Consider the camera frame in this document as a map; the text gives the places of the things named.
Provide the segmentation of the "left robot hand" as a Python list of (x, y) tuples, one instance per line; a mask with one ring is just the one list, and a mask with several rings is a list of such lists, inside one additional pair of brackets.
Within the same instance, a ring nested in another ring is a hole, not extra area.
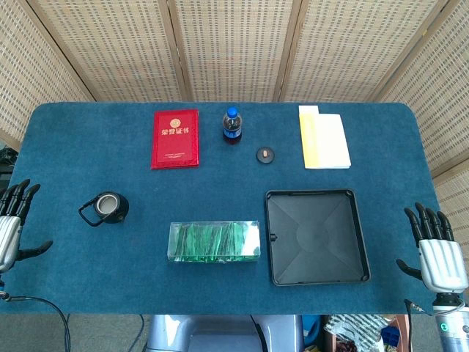
[(16, 262), (40, 256), (53, 241), (46, 241), (33, 249), (20, 249), (21, 234), (34, 195), (40, 184), (26, 188), (30, 179), (1, 189), (1, 274), (8, 272)]

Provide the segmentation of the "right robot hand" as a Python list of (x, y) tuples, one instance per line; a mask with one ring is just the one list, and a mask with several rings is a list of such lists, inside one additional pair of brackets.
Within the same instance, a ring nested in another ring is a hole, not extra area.
[(446, 215), (416, 203), (416, 212), (405, 208), (416, 242), (421, 267), (411, 268), (398, 259), (399, 269), (417, 280), (433, 293), (460, 294), (468, 288), (468, 277), (462, 249), (455, 241), (452, 226)]

